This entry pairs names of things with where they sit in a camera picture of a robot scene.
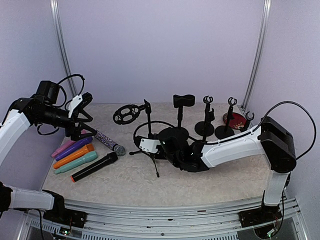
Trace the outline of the pink microphone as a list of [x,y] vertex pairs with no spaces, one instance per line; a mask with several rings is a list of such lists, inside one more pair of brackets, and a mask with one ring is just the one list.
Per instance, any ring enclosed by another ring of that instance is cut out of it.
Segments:
[[55,158],[58,154],[60,154],[63,150],[67,149],[71,145],[73,145],[75,142],[74,140],[67,140],[65,143],[63,143],[60,147],[58,147],[52,154],[51,157]]

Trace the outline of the black microphone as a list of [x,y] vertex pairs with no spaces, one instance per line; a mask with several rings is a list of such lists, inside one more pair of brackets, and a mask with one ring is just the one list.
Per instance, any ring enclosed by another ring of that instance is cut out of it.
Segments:
[[99,171],[100,169],[109,166],[118,160],[118,156],[115,152],[108,153],[103,158],[95,161],[94,163],[88,165],[82,170],[74,173],[70,178],[73,183],[78,182],[79,180],[88,177],[89,175]]

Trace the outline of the black tripod mic stand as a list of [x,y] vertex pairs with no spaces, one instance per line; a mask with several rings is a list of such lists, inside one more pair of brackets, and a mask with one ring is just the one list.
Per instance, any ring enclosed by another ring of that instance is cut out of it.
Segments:
[[[112,119],[118,125],[128,125],[128,124],[134,122],[140,116],[140,113],[142,111],[145,111],[146,116],[147,116],[147,122],[138,126],[136,131],[133,133],[133,143],[138,148],[138,150],[129,152],[129,155],[133,156],[133,155],[141,153],[141,154],[145,154],[146,156],[148,156],[152,160],[154,167],[155,167],[156,176],[159,178],[160,174],[158,172],[158,168],[156,165],[155,154],[154,153],[145,153],[142,150],[140,150],[138,147],[138,144],[140,143],[140,140],[142,138],[156,140],[156,135],[154,135],[152,133],[152,121],[151,121],[152,108],[151,108],[151,104],[145,99],[143,101],[144,101],[144,104],[142,104],[142,105],[127,104],[125,106],[120,107],[119,109],[117,109],[115,111],[115,113],[112,116]],[[138,129],[140,129],[144,125],[147,125],[147,127],[148,127],[147,138],[145,138],[145,137],[139,138],[136,136],[136,133],[137,133]]]

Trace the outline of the tall round stand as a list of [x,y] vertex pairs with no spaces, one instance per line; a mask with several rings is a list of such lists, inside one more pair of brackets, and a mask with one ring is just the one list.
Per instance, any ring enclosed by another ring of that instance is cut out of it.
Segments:
[[183,120],[183,108],[184,107],[192,107],[195,105],[196,97],[192,94],[186,95],[173,95],[173,107],[178,110],[177,113],[177,126],[175,129],[180,131],[181,133],[189,136],[189,132],[187,129],[182,127],[182,120]]

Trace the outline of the glitter silver microphone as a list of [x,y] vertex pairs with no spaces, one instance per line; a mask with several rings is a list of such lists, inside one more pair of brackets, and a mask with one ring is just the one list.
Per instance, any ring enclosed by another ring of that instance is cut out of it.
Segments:
[[107,137],[100,131],[96,131],[94,136],[98,141],[100,141],[103,145],[108,147],[110,150],[116,153],[117,156],[122,157],[126,154],[126,149],[122,146],[113,141],[111,138]]

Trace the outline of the purple microphone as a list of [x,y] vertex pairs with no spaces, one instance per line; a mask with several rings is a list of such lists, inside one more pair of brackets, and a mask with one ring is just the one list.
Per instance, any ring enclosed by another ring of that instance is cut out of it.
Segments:
[[54,159],[56,161],[59,161],[59,160],[65,158],[65,157],[69,156],[73,152],[79,150],[83,146],[85,146],[87,144],[90,144],[92,141],[93,141],[93,137],[92,136],[83,138],[81,140],[78,140],[73,145],[69,146],[68,148],[63,150],[61,153],[59,153],[56,157],[54,157]]

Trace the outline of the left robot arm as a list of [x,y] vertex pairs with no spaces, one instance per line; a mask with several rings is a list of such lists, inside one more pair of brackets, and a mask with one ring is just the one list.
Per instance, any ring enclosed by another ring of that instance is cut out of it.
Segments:
[[[49,80],[39,83],[35,94],[29,98],[19,98],[9,107],[5,120],[0,126],[0,160],[4,161],[20,136],[31,126],[42,124],[63,128],[65,135],[73,141],[94,136],[97,132],[90,126],[93,118],[85,107],[93,100],[86,92],[76,95],[67,110],[57,106],[62,86]],[[42,210],[43,218],[54,223],[83,228],[87,214],[84,211],[68,209],[63,196],[49,190],[30,190],[0,185],[0,211]]]

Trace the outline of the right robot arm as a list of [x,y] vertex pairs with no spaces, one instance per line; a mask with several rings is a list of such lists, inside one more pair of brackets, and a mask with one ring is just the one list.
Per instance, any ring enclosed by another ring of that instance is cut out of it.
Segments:
[[245,157],[266,156],[270,172],[261,206],[239,213],[242,227],[270,222],[284,216],[280,202],[289,176],[297,165],[297,159],[293,136],[278,122],[267,116],[260,125],[214,142],[198,140],[189,144],[188,137],[184,128],[168,127],[156,138],[155,145],[161,147],[164,157],[182,171],[203,172]]

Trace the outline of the orange microphone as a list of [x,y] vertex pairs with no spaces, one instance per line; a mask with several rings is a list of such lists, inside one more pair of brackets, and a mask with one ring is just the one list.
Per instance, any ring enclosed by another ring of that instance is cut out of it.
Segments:
[[71,153],[70,155],[62,158],[61,160],[57,161],[54,165],[53,168],[54,169],[58,169],[59,167],[68,164],[82,156],[84,156],[85,154],[94,151],[95,148],[94,146],[90,143],[90,144],[86,144],[85,146],[83,146],[82,148],[76,150],[75,152]]

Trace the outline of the teal microphone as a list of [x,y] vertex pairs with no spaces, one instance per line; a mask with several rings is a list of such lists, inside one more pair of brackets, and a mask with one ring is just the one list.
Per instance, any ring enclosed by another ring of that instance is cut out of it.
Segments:
[[90,163],[97,158],[98,158],[98,154],[96,153],[96,151],[90,151],[90,152],[86,153],[85,155],[83,155],[82,157],[79,157],[79,158],[57,168],[56,170],[54,170],[54,174],[57,175],[57,174],[65,173],[65,172],[70,171],[74,168],[77,168],[83,164]]

